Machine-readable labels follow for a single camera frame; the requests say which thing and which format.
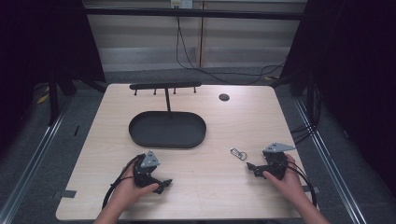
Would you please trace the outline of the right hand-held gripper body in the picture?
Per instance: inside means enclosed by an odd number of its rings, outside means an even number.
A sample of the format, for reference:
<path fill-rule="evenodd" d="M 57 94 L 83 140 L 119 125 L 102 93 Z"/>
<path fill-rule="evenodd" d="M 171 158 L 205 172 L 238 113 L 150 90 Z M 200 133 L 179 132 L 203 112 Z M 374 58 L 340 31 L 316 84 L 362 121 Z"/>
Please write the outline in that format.
<path fill-rule="evenodd" d="M 267 161 L 266 170 L 278 180 L 282 180 L 288 165 L 288 159 L 285 155 L 285 152 L 294 149 L 295 146 L 285 145 L 277 142 L 267 146 L 262 151 L 263 156 Z"/>

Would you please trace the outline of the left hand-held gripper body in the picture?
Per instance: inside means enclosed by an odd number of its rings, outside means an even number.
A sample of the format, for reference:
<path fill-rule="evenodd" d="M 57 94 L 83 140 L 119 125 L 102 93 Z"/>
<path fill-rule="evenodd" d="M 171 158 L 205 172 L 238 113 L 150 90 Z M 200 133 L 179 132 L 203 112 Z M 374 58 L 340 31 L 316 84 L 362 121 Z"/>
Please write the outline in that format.
<path fill-rule="evenodd" d="M 137 161 L 134 163 L 134 182 L 140 187 L 146 187 L 153 183 L 159 185 L 162 182 L 151 176 L 151 173 L 160 165 L 159 159 L 155 156 L 152 150 L 147 153 L 143 153 L 137 157 Z"/>

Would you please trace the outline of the black hook rack with tray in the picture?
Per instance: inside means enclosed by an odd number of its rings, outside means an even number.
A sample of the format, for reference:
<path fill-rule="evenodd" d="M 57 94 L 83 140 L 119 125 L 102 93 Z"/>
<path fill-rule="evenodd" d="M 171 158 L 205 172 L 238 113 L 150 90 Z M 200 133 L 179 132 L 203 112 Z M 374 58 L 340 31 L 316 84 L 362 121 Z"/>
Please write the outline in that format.
<path fill-rule="evenodd" d="M 202 117 L 192 112 L 173 111 L 169 90 L 200 87 L 200 81 L 131 84 L 130 89 L 137 95 L 140 90 L 164 89 L 166 110 L 145 111 L 132 118 L 129 134 L 141 147 L 193 148 L 199 146 L 206 135 L 206 123 Z"/>

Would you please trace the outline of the person's left hand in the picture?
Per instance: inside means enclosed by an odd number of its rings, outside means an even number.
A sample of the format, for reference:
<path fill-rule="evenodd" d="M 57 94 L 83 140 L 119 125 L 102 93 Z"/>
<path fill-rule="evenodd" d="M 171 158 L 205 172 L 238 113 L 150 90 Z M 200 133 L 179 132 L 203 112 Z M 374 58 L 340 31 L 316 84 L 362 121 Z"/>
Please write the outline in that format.
<path fill-rule="evenodd" d="M 107 205 L 112 207 L 114 211 L 121 213 L 126 208 L 136 203 L 141 197 L 153 192 L 158 187 L 159 185 L 157 183 L 143 188 L 137 187 L 134 182 L 133 169 L 128 167 L 121 177 L 121 182 L 112 193 Z"/>

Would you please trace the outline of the person's right hand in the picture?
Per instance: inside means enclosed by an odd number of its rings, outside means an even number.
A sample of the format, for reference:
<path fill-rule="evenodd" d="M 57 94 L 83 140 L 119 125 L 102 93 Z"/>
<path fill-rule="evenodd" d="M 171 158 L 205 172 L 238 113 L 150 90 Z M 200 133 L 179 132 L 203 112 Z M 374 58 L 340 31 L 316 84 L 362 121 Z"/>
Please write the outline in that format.
<path fill-rule="evenodd" d="M 300 177 L 290 168 L 286 170 L 282 180 L 277 179 L 267 171 L 263 171 L 262 174 L 293 205 L 297 206 L 302 203 L 310 203 L 310 200 L 304 193 Z"/>

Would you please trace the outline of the grey tape strip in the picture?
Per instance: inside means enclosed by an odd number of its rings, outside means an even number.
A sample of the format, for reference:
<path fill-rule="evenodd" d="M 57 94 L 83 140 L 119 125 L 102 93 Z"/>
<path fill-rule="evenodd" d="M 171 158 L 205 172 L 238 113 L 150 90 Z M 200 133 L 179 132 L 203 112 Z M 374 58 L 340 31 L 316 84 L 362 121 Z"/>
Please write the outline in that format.
<path fill-rule="evenodd" d="M 52 195 L 53 199 L 61 200 L 62 198 L 74 198 L 77 192 L 75 190 L 58 190 Z"/>

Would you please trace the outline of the black stand leg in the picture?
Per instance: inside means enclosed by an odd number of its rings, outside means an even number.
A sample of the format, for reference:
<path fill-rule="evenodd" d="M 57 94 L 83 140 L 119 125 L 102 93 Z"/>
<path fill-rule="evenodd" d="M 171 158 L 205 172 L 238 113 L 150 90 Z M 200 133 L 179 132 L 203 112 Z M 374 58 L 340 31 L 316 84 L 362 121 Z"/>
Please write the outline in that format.
<path fill-rule="evenodd" d="M 49 75 L 49 105 L 49 126 L 52 126 L 59 116 L 58 87 L 56 82 L 56 76 L 53 73 Z"/>

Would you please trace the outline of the black curtain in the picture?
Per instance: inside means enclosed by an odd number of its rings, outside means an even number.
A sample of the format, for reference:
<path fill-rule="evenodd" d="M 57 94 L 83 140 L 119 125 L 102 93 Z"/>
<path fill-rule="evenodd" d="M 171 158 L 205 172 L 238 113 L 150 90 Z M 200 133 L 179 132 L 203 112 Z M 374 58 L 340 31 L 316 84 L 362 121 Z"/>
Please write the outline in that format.
<path fill-rule="evenodd" d="M 317 85 L 396 197 L 396 0 L 307 0 L 281 76 Z"/>
<path fill-rule="evenodd" d="M 15 139 L 34 87 L 106 80 L 82 0 L 0 0 L 0 157 Z"/>

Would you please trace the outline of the metal floor rail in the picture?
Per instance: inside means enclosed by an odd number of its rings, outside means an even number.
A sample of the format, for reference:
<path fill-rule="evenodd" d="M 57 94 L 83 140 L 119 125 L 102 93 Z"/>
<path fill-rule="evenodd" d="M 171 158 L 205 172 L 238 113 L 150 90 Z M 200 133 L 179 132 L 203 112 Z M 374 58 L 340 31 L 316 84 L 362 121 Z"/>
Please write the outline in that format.
<path fill-rule="evenodd" d="M 21 177 L 19 178 L 16 187 L 8 196 L 4 206 L 0 210 L 0 224 L 11 224 L 15 217 L 21 202 L 26 195 L 35 175 L 39 169 L 41 162 L 44 160 L 50 145 L 57 134 L 60 126 L 64 120 L 64 114 L 67 112 L 71 100 L 64 103 L 60 110 L 60 114 L 55 118 L 51 125 L 47 128 L 45 134 L 40 140 L 33 157 L 29 160 L 26 168 L 24 169 Z"/>
<path fill-rule="evenodd" d="M 355 197 L 352 195 L 345 179 L 342 177 L 319 131 L 309 121 L 307 108 L 304 105 L 304 102 L 300 98 L 294 98 L 294 102 L 302 120 L 304 121 L 304 126 L 308 130 L 309 136 L 312 139 L 353 224 L 368 224 L 360 206 L 358 205 Z"/>

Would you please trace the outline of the black horizontal frame bar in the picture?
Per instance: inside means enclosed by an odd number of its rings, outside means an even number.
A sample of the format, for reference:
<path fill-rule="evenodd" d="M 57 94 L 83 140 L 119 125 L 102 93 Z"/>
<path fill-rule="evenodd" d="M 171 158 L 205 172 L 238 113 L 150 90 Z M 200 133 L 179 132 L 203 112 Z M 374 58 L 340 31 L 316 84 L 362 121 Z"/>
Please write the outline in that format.
<path fill-rule="evenodd" d="M 259 12 L 208 9 L 172 9 L 172 8 L 130 8 L 130 7 L 85 7 L 87 14 L 122 15 L 122 16 L 162 16 L 162 17 L 197 17 L 223 19 L 254 19 L 301 21 L 304 13 Z"/>

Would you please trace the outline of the white wall socket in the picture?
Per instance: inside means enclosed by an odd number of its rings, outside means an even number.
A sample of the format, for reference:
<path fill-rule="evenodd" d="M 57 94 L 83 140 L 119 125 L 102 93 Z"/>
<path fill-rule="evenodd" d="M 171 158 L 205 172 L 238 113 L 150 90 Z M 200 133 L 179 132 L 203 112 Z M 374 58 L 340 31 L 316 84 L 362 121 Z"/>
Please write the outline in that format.
<path fill-rule="evenodd" d="M 171 8 L 193 9 L 192 0 L 170 0 Z"/>

